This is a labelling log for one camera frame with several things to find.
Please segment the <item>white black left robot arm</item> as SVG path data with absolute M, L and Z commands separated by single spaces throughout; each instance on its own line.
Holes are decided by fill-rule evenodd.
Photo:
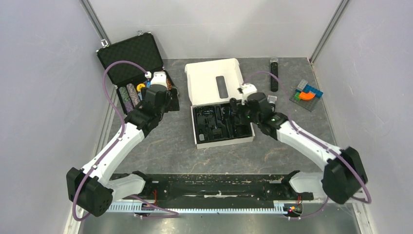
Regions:
M 83 220 L 76 215 L 77 207 L 99 217 L 114 201 L 133 195 L 143 199 L 152 195 L 153 185 L 139 175 L 130 174 L 115 180 L 111 177 L 129 152 L 158 126 L 171 101 L 172 95 L 166 85 L 152 84 L 145 91 L 144 99 L 127 114 L 118 136 L 81 169 L 68 171 L 68 195 L 76 221 Z

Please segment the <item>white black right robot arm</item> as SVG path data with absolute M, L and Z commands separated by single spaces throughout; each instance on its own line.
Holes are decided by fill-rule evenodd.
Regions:
M 296 149 L 322 170 L 322 174 L 288 175 L 281 186 L 284 197 L 294 199 L 300 193 L 314 193 L 325 194 L 338 204 L 351 198 L 372 202 L 366 187 L 368 178 L 356 149 L 342 149 L 305 131 L 287 115 L 274 112 L 264 93 L 253 93 L 240 100 L 231 98 L 229 104 L 242 122 L 256 124 L 263 134 Z

